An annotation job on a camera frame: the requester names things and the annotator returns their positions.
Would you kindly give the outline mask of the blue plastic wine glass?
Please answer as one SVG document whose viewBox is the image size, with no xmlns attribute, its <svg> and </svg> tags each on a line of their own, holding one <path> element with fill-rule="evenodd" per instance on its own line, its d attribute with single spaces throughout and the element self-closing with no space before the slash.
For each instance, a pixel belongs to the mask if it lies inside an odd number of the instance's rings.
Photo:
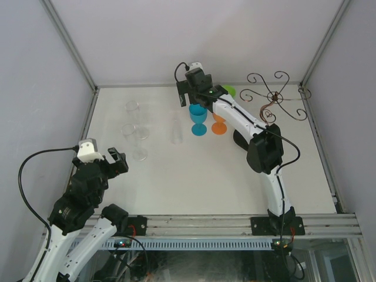
<svg viewBox="0 0 376 282">
<path fill-rule="evenodd" d="M 189 106 L 190 118 L 193 122 L 192 133 L 195 136 L 203 136 L 207 132 L 207 127 L 204 122 L 207 119 L 207 109 L 199 104 L 191 104 Z"/>
</svg>

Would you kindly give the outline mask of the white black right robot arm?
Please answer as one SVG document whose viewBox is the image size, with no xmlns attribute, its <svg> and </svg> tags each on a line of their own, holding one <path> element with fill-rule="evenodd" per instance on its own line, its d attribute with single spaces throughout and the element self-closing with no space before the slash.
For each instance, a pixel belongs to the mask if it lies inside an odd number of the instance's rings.
<svg viewBox="0 0 376 282">
<path fill-rule="evenodd" d="M 202 68 L 188 66 L 184 75 L 184 80 L 176 82 L 181 106 L 200 105 L 234 127 L 234 140 L 246 150 L 248 165 L 264 180 L 270 228 L 274 234 L 284 234 L 296 214 L 281 176 L 286 139 L 281 136 L 280 128 L 269 126 L 246 112 L 224 87 L 214 85 L 211 75 L 205 74 Z"/>
</svg>

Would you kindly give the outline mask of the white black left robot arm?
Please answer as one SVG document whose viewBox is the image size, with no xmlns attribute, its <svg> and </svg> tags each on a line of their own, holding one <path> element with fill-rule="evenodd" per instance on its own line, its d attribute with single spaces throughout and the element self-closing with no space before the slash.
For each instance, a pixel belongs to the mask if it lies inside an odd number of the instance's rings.
<svg viewBox="0 0 376 282">
<path fill-rule="evenodd" d="M 96 225 L 81 244 L 68 253 L 86 221 L 101 204 L 104 192 L 109 187 L 108 181 L 129 170 L 125 153 L 118 152 L 114 147 L 108 149 L 113 163 L 109 163 L 104 155 L 91 147 L 84 149 L 82 145 L 76 145 L 72 149 L 77 153 L 72 160 L 76 172 L 71 177 L 66 192 L 53 205 L 47 220 L 32 208 L 26 198 L 22 185 L 22 172 L 26 162 L 22 162 L 19 168 L 18 188 L 22 200 L 47 231 L 44 245 L 29 273 L 23 278 L 24 281 L 74 281 L 107 239 L 128 230 L 128 213 L 111 204 L 102 210 Z"/>
</svg>

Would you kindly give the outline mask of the green plastic wine glass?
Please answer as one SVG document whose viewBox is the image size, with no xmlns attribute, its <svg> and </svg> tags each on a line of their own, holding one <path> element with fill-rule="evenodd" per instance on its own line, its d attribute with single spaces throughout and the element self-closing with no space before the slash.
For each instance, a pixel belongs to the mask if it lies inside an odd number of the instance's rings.
<svg viewBox="0 0 376 282">
<path fill-rule="evenodd" d="M 231 95 L 233 98 L 236 97 L 236 90 L 234 87 L 230 86 L 230 85 L 223 85 L 222 86 L 228 93 L 229 95 Z"/>
</svg>

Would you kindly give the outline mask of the clear upside-down glass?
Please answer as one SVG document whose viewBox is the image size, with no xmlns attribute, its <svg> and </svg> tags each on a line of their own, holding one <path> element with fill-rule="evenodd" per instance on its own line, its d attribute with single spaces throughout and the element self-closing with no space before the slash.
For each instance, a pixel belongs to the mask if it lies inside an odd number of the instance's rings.
<svg viewBox="0 0 376 282">
<path fill-rule="evenodd" d="M 172 117 L 171 130 L 170 130 L 170 141 L 174 145 L 179 145 L 183 143 L 183 129 L 182 124 L 177 115 Z"/>
</svg>

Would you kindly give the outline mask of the orange plastic wine glass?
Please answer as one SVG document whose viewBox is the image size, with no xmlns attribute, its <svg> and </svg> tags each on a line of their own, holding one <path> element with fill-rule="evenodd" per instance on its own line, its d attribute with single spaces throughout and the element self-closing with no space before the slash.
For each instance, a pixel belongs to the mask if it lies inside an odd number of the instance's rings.
<svg viewBox="0 0 376 282">
<path fill-rule="evenodd" d="M 227 132 L 227 126 L 225 124 L 226 120 L 220 117 L 219 115 L 212 113 L 214 123 L 211 126 L 211 130 L 216 135 L 223 135 Z"/>
</svg>

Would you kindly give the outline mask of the clear champagne flute front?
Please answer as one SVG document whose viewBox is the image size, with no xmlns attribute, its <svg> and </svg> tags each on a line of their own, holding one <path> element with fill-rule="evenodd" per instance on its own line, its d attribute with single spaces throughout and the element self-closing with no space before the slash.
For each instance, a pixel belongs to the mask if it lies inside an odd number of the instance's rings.
<svg viewBox="0 0 376 282">
<path fill-rule="evenodd" d="M 136 126 L 125 124 L 121 128 L 123 137 L 132 147 L 132 156 L 137 161 L 143 161 L 147 158 L 147 150 L 141 146 L 141 141 L 137 135 Z"/>
</svg>

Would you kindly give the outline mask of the clear champagne flute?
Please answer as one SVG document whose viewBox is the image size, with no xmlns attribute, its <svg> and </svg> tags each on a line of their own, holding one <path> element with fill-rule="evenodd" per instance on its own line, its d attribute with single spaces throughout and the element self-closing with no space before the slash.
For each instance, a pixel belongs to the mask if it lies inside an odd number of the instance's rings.
<svg viewBox="0 0 376 282">
<path fill-rule="evenodd" d="M 145 140 L 149 137 L 149 130 L 143 126 L 141 117 L 140 117 L 140 107 L 139 104 L 131 100 L 125 105 L 126 112 L 133 122 L 136 129 L 136 136 L 140 140 Z"/>
<path fill-rule="evenodd" d="M 147 150 L 141 146 L 141 141 L 137 135 L 136 126 L 125 124 L 121 128 L 123 137 L 132 147 L 132 156 L 137 161 L 143 161 L 147 158 Z"/>
</svg>

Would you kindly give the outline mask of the clear champagne flute back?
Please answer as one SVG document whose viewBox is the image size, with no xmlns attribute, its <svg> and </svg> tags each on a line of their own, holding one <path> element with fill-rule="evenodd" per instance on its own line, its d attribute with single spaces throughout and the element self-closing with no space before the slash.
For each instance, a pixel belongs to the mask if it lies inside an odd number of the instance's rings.
<svg viewBox="0 0 376 282">
<path fill-rule="evenodd" d="M 149 137 L 149 130 L 143 126 L 141 117 L 140 117 L 140 107 L 139 104 L 131 100 L 125 105 L 126 112 L 133 122 L 136 129 L 136 136 L 140 140 L 145 140 Z"/>
</svg>

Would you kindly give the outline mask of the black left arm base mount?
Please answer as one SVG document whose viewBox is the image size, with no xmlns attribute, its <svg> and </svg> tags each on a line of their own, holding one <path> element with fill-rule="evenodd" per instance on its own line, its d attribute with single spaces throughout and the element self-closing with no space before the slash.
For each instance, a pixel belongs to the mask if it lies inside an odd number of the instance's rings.
<svg viewBox="0 0 376 282">
<path fill-rule="evenodd" d="M 147 230 L 147 217 L 145 216 L 130 216 L 127 220 L 126 227 L 117 232 L 117 236 L 145 236 Z"/>
</svg>

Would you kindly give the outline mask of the aluminium front frame rail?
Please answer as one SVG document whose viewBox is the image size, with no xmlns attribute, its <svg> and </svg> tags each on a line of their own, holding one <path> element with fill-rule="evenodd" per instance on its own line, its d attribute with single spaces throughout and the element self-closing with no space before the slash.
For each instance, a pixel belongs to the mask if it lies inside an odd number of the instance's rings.
<svg viewBox="0 0 376 282">
<path fill-rule="evenodd" d="M 362 231 L 354 214 L 301 214 L 294 237 L 303 239 L 360 238 Z M 268 237 L 278 233 L 261 231 L 255 215 L 147 215 L 146 222 L 130 227 L 127 235 L 138 238 Z"/>
</svg>

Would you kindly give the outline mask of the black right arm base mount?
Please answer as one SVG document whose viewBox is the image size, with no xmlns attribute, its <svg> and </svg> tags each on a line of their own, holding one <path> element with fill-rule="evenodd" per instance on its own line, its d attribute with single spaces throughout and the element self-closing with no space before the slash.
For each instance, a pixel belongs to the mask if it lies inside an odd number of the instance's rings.
<svg viewBox="0 0 376 282">
<path fill-rule="evenodd" d="M 306 234 L 303 219 L 293 217 L 292 219 L 272 219 L 267 216 L 252 217 L 250 219 L 251 232 L 254 236 L 279 236 L 283 232 L 284 236 L 303 236 Z"/>
</svg>

